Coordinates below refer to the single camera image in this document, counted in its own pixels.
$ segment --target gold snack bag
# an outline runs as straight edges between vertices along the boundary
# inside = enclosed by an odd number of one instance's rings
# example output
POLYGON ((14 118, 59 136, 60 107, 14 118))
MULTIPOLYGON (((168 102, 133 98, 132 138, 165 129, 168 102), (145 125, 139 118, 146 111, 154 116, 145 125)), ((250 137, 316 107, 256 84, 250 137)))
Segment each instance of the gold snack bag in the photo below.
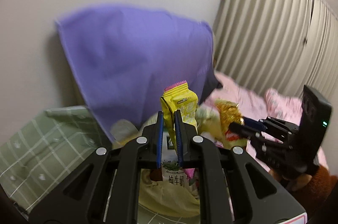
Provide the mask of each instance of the gold snack bag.
POLYGON ((182 81, 164 90, 164 94, 161 97, 161 105, 164 122, 168 129, 170 139, 177 151, 174 131, 174 112, 180 110, 183 122, 195 126, 197 131, 195 112, 198 106, 198 97, 188 88, 187 81, 182 81))
POLYGON ((242 114, 238 109, 238 104, 225 100, 216 100, 215 105, 219 110, 221 120, 223 147, 226 149, 231 149, 234 146, 245 147, 247 139, 241 138, 238 134, 229 130, 229 125, 232 122, 236 122, 241 125, 244 124, 242 114))

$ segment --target green plaid fabric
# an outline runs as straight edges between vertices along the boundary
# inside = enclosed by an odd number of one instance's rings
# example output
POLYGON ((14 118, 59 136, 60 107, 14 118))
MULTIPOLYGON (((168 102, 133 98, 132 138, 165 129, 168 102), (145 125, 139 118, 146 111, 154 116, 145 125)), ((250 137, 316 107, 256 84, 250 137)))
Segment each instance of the green plaid fabric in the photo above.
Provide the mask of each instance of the green plaid fabric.
POLYGON ((0 183, 31 211, 98 147, 111 148, 84 106, 46 110, 0 147, 0 183))

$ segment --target purple fabric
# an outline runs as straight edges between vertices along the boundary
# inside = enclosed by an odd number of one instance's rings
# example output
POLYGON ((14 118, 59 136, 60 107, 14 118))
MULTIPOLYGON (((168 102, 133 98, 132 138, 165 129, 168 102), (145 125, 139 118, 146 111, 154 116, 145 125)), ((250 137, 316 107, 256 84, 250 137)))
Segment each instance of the purple fabric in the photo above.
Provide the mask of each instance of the purple fabric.
POLYGON ((186 80, 200 98, 212 62, 212 31, 165 11, 85 8, 57 22, 83 98, 113 141, 111 126, 140 126, 161 110, 164 88, 186 80))

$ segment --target pink bedding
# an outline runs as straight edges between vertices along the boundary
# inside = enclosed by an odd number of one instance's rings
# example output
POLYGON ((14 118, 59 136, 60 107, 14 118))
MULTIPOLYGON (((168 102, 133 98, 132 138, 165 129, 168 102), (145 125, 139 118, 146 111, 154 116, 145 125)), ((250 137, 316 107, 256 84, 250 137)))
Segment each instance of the pink bedding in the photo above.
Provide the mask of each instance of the pink bedding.
MULTIPOLYGON (((278 93, 275 89, 268 89, 265 92, 264 99, 255 92, 240 87, 230 77, 215 72, 215 76, 222 83, 222 89, 215 89, 206 99, 204 104, 215 108, 215 100, 223 99, 238 103, 239 110, 243 116, 259 120, 265 119, 267 116, 283 119, 288 122, 299 125, 302 115, 301 100, 296 97, 285 97, 278 93)), ((266 138, 275 140, 272 136, 264 134, 266 138)), ((250 145, 246 147, 246 151, 253 157, 256 157, 255 149, 250 145)), ((318 151, 318 160, 321 165, 328 169, 325 154, 322 148, 318 151)), ((269 171, 269 167, 263 162, 256 159, 261 166, 269 171)))

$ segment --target snack bag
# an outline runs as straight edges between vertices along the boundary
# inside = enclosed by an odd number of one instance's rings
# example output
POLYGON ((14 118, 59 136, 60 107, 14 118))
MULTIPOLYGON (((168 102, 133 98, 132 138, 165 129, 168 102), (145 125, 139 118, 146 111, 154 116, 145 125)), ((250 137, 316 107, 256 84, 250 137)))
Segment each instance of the snack bag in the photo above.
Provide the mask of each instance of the snack bag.
POLYGON ((247 139, 241 138, 238 134, 229 130, 229 125, 232 122, 244 124, 242 114, 238 109, 238 104, 225 101, 216 100, 215 106, 219 110, 221 127, 222 127, 222 144, 226 149, 231 149, 234 146, 246 147, 247 139))
POLYGON ((164 90, 164 94, 161 97, 161 105, 164 122, 177 152, 174 131, 174 112, 180 110, 183 122, 195 126, 197 131, 195 112, 198 106, 198 97, 193 91, 188 89, 187 81, 182 81, 171 85, 164 90))

